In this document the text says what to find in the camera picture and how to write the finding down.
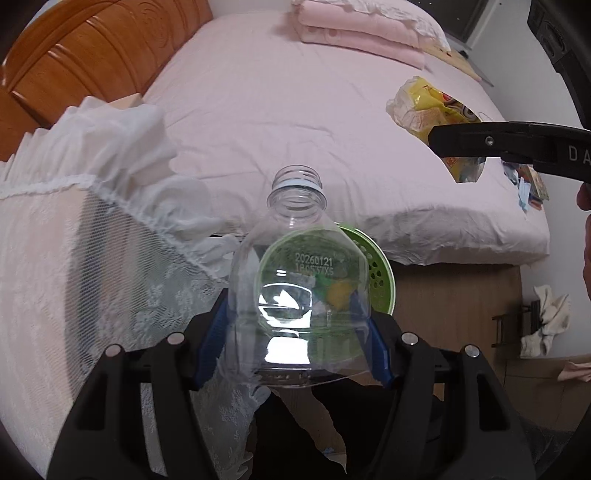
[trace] wooden headboard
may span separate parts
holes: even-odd
[[[207,0],[63,0],[16,40],[0,71],[0,160],[92,95],[144,94],[212,19]]]

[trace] blue gripper pad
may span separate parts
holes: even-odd
[[[360,319],[368,326],[368,336],[366,332],[357,330],[357,338],[363,348],[365,359],[368,363],[372,376],[380,382],[385,388],[389,388],[392,384],[394,376],[390,371],[390,353],[386,347],[386,343],[379,334],[375,322],[371,317],[363,312],[359,302],[359,294],[354,291],[350,297],[351,313]]]
[[[197,352],[197,373],[195,382],[198,388],[202,388],[209,380],[217,367],[217,359],[222,353],[226,343],[226,330],[228,328],[228,298],[226,298],[209,326],[205,338]]]

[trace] snack wrapper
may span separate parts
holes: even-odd
[[[437,90],[421,77],[407,81],[389,100],[386,111],[399,126],[429,145],[428,136],[437,125],[474,124],[480,119],[463,103]],[[457,183],[480,178],[486,157],[441,159]]]

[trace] wall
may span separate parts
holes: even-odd
[[[262,10],[291,10],[291,0],[209,0],[214,18],[228,14],[243,14]]]
[[[505,119],[581,128],[568,90],[527,26],[530,0],[497,2],[470,58],[495,87],[484,85]],[[550,201],[545,203],[550,228],[550,256],[521,268],[525,299],[533,286],[548,284],[555,294],[570,293],[571,325],[557,336],[549,356],[591,352],[591,302],[582,279],[584,224],[575,204],[580,183],[544,176]]]

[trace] person's hand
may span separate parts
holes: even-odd
[[[586,212],[591,210],[591,192],[587,188],[587,184],[583,183],[577,194],[577,205],[581,210]],[[591,215],[587,217],[585,222],[585,251],[584,251],[585,267],[583,268],[583,279],[587,286],[587,295],[591,299]]]

